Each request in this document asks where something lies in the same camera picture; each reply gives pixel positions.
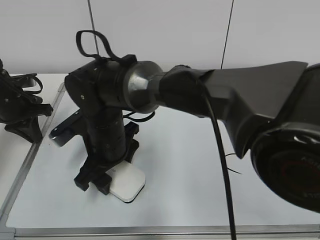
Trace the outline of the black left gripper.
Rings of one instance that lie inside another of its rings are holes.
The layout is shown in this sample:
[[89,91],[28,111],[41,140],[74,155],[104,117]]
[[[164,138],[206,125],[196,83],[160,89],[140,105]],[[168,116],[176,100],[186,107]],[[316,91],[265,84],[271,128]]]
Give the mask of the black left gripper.
[[7,132],[18,135],[30,143],[43,139],[39,116],[49,117],[53,108],[43,104],[38,96],[43,83],[36,73],[11,76],[0,63],[0,122]]

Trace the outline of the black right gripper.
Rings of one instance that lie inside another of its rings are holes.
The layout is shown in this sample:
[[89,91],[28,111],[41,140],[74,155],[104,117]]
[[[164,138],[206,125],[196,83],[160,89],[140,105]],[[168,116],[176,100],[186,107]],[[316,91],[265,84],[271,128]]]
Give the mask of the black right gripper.
[[140,127],[137,123],[130,121],[124,126],[124,130],[127,150],[121,159],[114,162],[103,162],[101,161],[103,158],[97,154],[86,158],[78,175],[74,178],[75,185],[82,191],[86,191],[89,188],[89,183],[93,183],[102,194],[108,195],[111,177],[106,172],[123,161],[132,162],[134,154],[140,146],[139,142],[134,139],[134,136],[139,133]]

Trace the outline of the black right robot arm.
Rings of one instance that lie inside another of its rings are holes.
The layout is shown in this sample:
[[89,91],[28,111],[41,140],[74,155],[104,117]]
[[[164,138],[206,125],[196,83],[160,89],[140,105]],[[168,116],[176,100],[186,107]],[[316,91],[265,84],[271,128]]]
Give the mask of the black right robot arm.
[[262,182],[283,200],[320,210],[320,66],[285,61],[246,68],[163,71],[152,61],[101,57],[69,73],[65,87],[94,125],[106,110],[158,107],[223,122],[238,158],[250,153]]

